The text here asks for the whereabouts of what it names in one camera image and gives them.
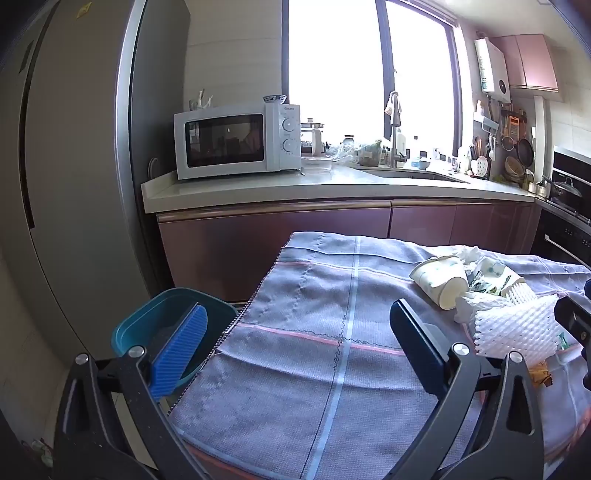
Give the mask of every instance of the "kitchen cabinet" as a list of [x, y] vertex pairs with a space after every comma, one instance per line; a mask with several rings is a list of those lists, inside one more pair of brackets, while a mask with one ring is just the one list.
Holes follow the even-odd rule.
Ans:
[[560, 100], [550, 49], [542, 34], [494, 37], [491, 42], [505, 55], [511, 95]]
[[388, 237], [390, 207], [253, 213], [160, 223], [177, 287], [249, 299], [290, 235], [319, 231]]
[[507, 245], [510, 255], [529, 255], [540, 221], [541, 209], [535, 204], [517, 205], [513, 217], [511, 236]]
[[507, 252], [514, 216], [515, 205], [513, 203], [495, 205], [492, 208], [486, 239], [479, 247], [493, 252]]
[[450, 245], [484, 248], [488, 244], [493, 205], [458, 205]]
[[252, 296], [293, 232], [397, 238], [427, 246], [476, 245], [526, 254], [537, 226], [532, 207], [449, 200], [417, 200], [417, 205], [380, 200], [370, 207], [360, 200], [347, 206], [310, 202], [189, 210], [163, 213], [158, 220], [174, 284], [240, 302]]
[[455, 205], [393, 207], [389, 238], [434, 247], [449, 245]]

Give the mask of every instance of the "microwave door window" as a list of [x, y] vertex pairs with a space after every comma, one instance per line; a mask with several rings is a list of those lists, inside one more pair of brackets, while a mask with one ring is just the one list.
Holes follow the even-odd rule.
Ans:
[[187, 165], [204, 167], [265, 159], [263, 116], [207, 118], [185, 124]]

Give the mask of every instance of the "pink cabinet door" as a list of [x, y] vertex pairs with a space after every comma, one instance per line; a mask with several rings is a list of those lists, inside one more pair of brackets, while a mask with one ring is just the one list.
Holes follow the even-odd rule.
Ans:
[[455, 205], [392, 208], [390, 238], [428, 247], [449, 245]]
[[481, 247], [488, 241], [493, 205], [458, 205], [450, 245]]
[[540, 221], [541, 208], [533, 203], [517, 205], [507, 253], [529, 255]]
[[545, 37], [536, 34], [516, 35], [515, 38], [523, 62], [525, 84], [529, 88], [558, 90], [554, 65]]
[[174, 284], [245, 301], [293, 232], [388, 237], [390, 207], [254, 213], [160, 224]]
[[479, 247], [493, 252], [506, 253], [509, 240], [511, 239], [514, 216], [514, 203], [500, 203], [495, 205], [492, 209], [491, 222], [488, 226], [486, 239]]
[[517, 46], [517, 38], [514, 35], [495, 37], [491, 38], [491, 43], [505, 55], [509, 85], [512, 87], [526, 85], [521, 53], [519, 53], [519, 47]]

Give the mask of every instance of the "white microwave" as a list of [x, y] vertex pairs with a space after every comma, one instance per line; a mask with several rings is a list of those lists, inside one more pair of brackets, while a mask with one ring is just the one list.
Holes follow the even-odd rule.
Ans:
[[220, 106], [177, 113], [178, 178], [194, 179], [301, 167], [300, 106]]

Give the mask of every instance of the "window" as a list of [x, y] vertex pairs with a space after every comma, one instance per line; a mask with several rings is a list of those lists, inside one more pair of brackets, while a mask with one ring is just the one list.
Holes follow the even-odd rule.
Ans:
[[333, 144], [390, 137], [384, 107], [399, 94], [401, 131], [423, 150], [457, 155], [461, 103], [453, 28], [401, 0], [283, 0], [284, 92]]

